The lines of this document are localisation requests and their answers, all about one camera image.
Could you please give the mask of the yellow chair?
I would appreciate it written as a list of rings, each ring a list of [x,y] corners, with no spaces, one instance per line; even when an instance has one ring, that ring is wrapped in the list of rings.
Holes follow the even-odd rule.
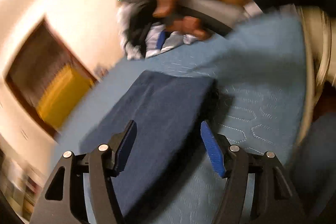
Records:
[[[94,82],[67,64],[50,82],[36,107],[40,118],[58,130]]]

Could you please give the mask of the dark blue denim pants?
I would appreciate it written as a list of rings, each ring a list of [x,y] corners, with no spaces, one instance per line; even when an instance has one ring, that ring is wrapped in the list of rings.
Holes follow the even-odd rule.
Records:
[[[140,223],[171,190],[201,142],[201,123],[217,107],[217,81],[144,71],[80,142],[92,151],[135,121],[137,136],[125,169],[113,179],[126,223]]]

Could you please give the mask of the grey crumpled blanket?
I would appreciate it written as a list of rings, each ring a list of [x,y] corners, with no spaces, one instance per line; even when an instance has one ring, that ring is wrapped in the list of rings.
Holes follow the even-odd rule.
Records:
[[[226,36],[237,24],[260,14],[252,2],[245,7],[232,6],[217,0],[179,0],[175,10],[166,18],[154,18],[156,0],[117,0],[117,22],[121,48],[127,59],[147,59],[183,44],[192,44],[192,35],[168,32],[167,26],[184,16],[201,20],[210,32]]]

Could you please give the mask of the blue quilted bed mattress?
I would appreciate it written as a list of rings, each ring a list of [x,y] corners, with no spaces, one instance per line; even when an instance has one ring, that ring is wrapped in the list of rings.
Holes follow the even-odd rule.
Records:
[[[214,36],[149,59],[121,59],[72,113],[52,165],[67,150],[82,153],[82,139],[144,71],[215,79],[217,107],[207,120],[212,131],[249,153],[273,151],[282,163],[291,156],[306,101],[306,50],[299,20],[274,13],[254,18],[226,38]],[[225,183],[201,141],[171,190],[140,223],[211,223]]]

